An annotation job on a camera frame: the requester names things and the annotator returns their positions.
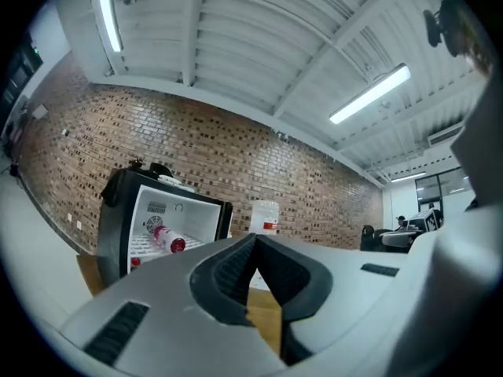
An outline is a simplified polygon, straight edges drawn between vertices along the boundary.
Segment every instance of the bottle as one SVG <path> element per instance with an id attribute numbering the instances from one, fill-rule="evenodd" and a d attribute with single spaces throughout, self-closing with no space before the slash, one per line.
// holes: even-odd
<path id="1" fill-rule="evenodd" d="M 258 200 L 251 209 L 250 233 L 275 235 L 280 206 L 275 201 Z"/>
<path id="2" fill-rule="evenodd" d="M 171 253 L 185 250 L 185 239 L 166 226 L 157 226 L 154 229 L 154 240 L 163 248 L 168 248 Z"/>

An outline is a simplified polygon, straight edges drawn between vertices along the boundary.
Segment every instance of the refrigerator shelf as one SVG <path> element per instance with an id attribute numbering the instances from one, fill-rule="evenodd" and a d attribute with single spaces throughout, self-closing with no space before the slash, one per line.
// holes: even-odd
<path id="1" fill-rule="evenodd" d="M 191 236 L 181 234 L 185 239 L 185 249 L 202 246 L 205 243 L 194 239 Z M 161 255 L 172 254 L 170 249 L 162 248 L 154 241 L 154 236 L 151 234 L 133 235 L 130 242 L 130 256 L 136 258 L 154 258 Z"/>

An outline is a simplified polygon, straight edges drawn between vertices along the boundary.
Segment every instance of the person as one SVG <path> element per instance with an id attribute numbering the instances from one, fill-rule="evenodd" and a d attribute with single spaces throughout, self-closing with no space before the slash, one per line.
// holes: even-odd
<path id="1" fill-rule="evenodd" d="M 400 230 L 400 228 L 403 226 L 403 222 L 405 221 L 406 217 L 400 215 L 397 219 L 398 219 L 398 229 L 395 229 L 395 232 Z"/>
<path id="2" fill-rule="evenodd" d="M 433 213 L 435 214 L 435 218 L 437 218 L 437 222 L 439 223 L 439 228 L 440 226 L 443 225 L 443 214 L 441 210 L 436 210 L 434 203 L 429 203 L 428 204 L 428 209 L 433 210 Z"/>

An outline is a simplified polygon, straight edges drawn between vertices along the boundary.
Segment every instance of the ceiling light fixture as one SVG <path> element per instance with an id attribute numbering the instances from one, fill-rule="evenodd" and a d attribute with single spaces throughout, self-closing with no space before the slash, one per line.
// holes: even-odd
<path id="1" fill-rule="evenodd" d="M 362 110 L 365 106 L 374 102 L 376 99 L 379 99 L 384 94 L 404 83 L 409 78 L 409 68 L 405 64 L 400 64 L 388 73 L 381 81 L 371 85 L 366 91 L 360 93 L 355 99 L 330 116 L 330 121 L 335 124 L 339 124 L 343 120 L 354 115 L 356 112 Z"/>
<path id="2" fill-rule="evenodd" d="M 402 180 L 407 180 L 407 179 L 412 179 L 412 178 L 418 178 L 419 176 L 422 176 L 423 174 L 426 174 L 426 172 L 421 172 L 418 174 L 411 174 L 410 176 L 405 176 L 403 178 L 393 179 L 391 181 L 391 183 L 396 183 L 397 181 L 402 181 Z"/>
<path id="3" fill-rule="evenodd" d="M 117 29 L 113 0 L 100 0 L 100 7 L 112 49 L 114 52 L 120 52 L 123 49 L 123 45 L 120 41 L 119 30 Z"/>

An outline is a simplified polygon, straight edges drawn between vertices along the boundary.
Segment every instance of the white wall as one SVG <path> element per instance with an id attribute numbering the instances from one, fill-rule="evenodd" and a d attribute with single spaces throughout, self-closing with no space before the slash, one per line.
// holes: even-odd
<path id="1" fill-rule="evenodd" d="M 20 101 L 26 97 L 28 100 L 36 91 L 42 80 L 49 74 L 54 66 L 65 57 L 70 51 L 70 45 L 63 32 L 60 17 L 57 13 L 56 2 L 49 0 L 38 12 L 35 19 L 28 27 L 34 46 L 39 50 L 39 56 L 42 58 L 42 65 L 30 78 L 28 84 L 23 88 L 21 95 L 14 103 L 14 109 L 11 111 L 6 121 L 5 128 L 11 119 L 15 119 L 18 111 L 22 108 Z"/>
<path id="2" fill-rule="evenodd" d="M 392 183 L 383 191 L 383 226 L 385 229 L 398 228 L 396 218 L 400 215 L 408 219 L 417 212 L 417 190 L 414 180 Z"/>
<path id="3" fill-rule="evenodd" d="M 475 192 L 468 190 L 467 192 L 458 192 L 449 196 L 443 197 L 443 217 L 445 221 L 449 221 L 456 215 L 464 212 L 466 207 L 475 198 Z"/>

